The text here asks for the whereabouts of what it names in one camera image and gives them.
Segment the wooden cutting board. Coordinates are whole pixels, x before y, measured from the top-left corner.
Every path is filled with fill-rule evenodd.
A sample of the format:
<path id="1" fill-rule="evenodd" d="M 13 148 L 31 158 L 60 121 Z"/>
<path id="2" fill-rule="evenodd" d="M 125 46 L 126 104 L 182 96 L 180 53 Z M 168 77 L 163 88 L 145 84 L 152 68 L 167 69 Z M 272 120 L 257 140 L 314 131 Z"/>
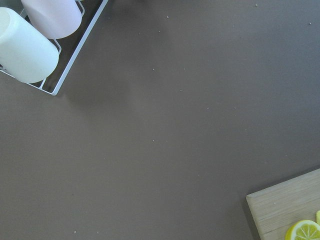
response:
<path id="1" fill-rule="evenodd" d="M 262 240 L 283 240 L 301 220 L 316 221 L 320 210 L 320 170 L 313 170 L 246 196 Z"/>

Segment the lemon slice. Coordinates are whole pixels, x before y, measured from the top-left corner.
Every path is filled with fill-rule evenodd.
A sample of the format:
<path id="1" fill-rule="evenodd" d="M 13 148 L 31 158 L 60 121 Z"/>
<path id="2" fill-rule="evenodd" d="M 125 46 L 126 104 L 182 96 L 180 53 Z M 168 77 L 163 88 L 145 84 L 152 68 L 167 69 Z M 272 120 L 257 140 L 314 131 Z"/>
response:
<path id="1" fill-rule="evenodd" d="M 320 225 L 320 210 L 316 212 L 316 223 Z"/>
<path id="2" fill-rule="evenodd" d="M 286 232 L 285 240 L 320 240 L 320 225 L 312 220 L 301 220 Z"/>

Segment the pink upturned cup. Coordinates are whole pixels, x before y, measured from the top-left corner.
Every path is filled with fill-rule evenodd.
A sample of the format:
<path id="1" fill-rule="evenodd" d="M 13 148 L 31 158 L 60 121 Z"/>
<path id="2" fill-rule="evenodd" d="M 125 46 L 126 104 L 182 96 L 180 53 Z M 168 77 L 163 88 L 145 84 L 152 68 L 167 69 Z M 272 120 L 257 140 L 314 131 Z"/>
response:
<path id="1" fill-rule="evenodd" d="M 33 25 L 48 39 L 62 39 L 81 25 L 82 12 L 74 0 L 22 0 Z"/>

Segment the white upturned cup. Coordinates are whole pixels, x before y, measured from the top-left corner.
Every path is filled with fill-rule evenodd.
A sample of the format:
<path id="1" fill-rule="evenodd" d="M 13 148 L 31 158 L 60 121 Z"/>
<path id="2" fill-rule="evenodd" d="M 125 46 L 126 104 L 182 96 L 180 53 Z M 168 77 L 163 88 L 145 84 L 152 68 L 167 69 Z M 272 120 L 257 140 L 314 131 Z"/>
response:
<path id="1" fill-rule="evenodd" d="M 50 76 L 59 62 L 58 49 L 8 7 L 0 8 L 0 64 L 23 83 Z"/>

